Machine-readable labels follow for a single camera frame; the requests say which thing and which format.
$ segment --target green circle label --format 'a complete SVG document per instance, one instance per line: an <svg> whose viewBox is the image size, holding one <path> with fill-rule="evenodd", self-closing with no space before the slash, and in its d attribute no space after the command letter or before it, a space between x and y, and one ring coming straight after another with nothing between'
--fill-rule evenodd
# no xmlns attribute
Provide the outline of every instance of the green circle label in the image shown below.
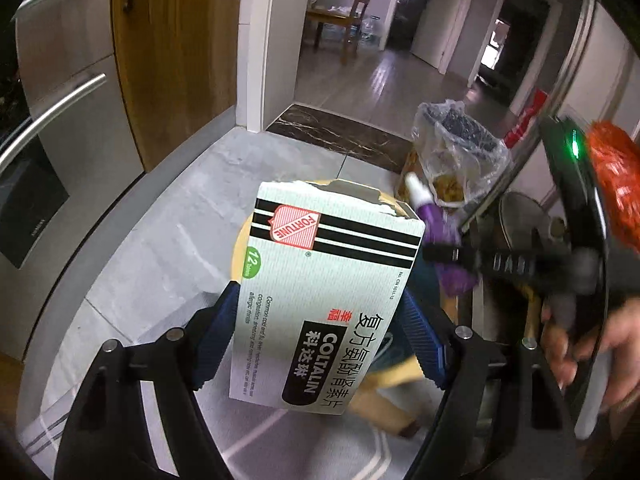
<svg viewBox="0 0 640 480"><path fill-rule="evenodd" d="M247 247L246 254L244 256L244 268L242 269L243 278L252 278L260 270L262 259L258 249L255 247Z"/></svg>

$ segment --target white bottle cap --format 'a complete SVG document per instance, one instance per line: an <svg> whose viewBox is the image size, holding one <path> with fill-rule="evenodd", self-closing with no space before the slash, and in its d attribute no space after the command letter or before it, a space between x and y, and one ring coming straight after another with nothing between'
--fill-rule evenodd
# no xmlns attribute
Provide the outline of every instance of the white bottle cap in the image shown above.
<svg viewBox="0 0 640 480"><path fill-rule="evenodd" d="M409 190L409 204L411 207L418 209L425 204L433 203L431 190L420 182L420 179L415 173L407 173L404 178L404 183Z"/></svg>

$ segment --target cardboard box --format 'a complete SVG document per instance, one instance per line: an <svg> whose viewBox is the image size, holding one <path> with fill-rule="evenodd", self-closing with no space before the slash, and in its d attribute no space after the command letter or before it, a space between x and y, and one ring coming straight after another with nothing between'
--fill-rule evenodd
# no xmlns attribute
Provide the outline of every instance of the cardboard box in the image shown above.
<svg viewBox="0 0 640 480"><path fill-rule="evenodd" d="M343 180L262 183L242 272L232 398L344 411L420 246L424 223L401 207Z"/></svg>

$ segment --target human hand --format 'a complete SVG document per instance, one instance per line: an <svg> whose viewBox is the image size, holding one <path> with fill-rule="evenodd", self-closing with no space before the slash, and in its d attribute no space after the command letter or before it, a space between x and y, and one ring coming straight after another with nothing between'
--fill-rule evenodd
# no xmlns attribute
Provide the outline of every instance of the human hand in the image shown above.
<svg viewBox="0 0 640 480"><path fill-rule="evenodd" d="M540 344L546 360L560 388L568 386L575 379L577 362L591 356L598 329L585 334L569 352L568 335L553 322L546 305L542 309L542 321L545 328ZM625 400L640 383L640 298L627 300L607 318L599 352L609 349L613 349L613 365L602 399L603 410Z"/></svg>

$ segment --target dark doorway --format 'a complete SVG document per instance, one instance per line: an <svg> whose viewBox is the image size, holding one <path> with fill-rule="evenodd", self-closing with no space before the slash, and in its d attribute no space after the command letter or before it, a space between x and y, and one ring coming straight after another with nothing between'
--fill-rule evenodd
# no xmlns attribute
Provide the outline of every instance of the dark doorway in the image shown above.
<svg viewBox="0 0 640 480"><path fill-rule="evenodd" d="M542 35L549 4L545 0L504 0L476 81L505 106L513 100Z"/></svg>
<svg viewBox="0 0 640 480"><path fill-rule="evenodd" d="M388 48L409 50L414 41L415 31L422 11L429 0L398 0L394 19L389 29Z"/></svg>

